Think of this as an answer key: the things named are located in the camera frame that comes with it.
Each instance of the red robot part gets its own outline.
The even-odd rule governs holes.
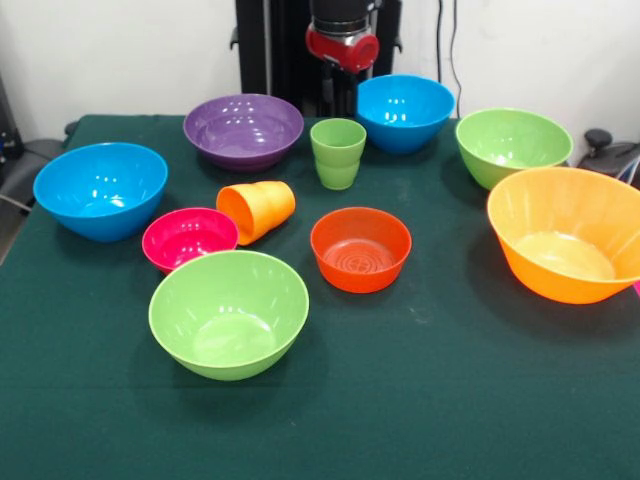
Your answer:
[[[341,42],[316,32],[310,26],[306,42],[313,55],[333,62],[349,73],[359,73],[371,67],[380,52],[378,38],[371,33],[347,37],[346,42]]]

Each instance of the green bowl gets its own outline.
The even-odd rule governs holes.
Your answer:
[[[153,336],[204,377],[241,380],[263,372],[293,344],[309,312],[307,287],[264,253],[224,251],[185,263],[149,305]]]
[[[573,149],[571,136],[560,125],[512,108],[467,115],[458,122],[456,139],[467,169],[488,190],[520,170],[560,165]]]

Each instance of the blue bowl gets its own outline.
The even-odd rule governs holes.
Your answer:
[[[413,153],[443,127],[456,100],[444,85],[415,75],[383,75],[358,86],[356,119],[393,154]]]
[[[169,169],[153,150],[101,143],[71,150],[49,163],[33,187],[56,220],[97,242],[115,242],[141,230],[162,198]]]

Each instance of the magenta bowl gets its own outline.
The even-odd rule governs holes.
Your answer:
[[[234,172],[259,172],[275,165],[303,128],[297,108],[257,93],[210,100],[184,120],[189,141],[211,163]]]
[[[238,245],[238,227],[212,208],[183,208],[156,219],[142,236],[142,251],[161,272],[196,257]]]

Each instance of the green felt surface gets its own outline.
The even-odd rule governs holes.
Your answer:
[[[70,148],[122,140],[170,175],[157,215],[213,206],[222,185],[280,179],[297,210],[253,248],[305,280],[307,325],[262,375],[200,378],[153,340],[161,280],[140,235],[92,243],[36,208],[0,267],[0,471],[12,479],[640,477],[640,301],[552,303],[509,273],[453,124],[422,152],[368,145],[353,187],[326,190],[308,126],[262,174],[198,158],[180,117],[82,119]],[[399,279],[356,296],[329,286],[314,222],[366,205],[413,235]]]

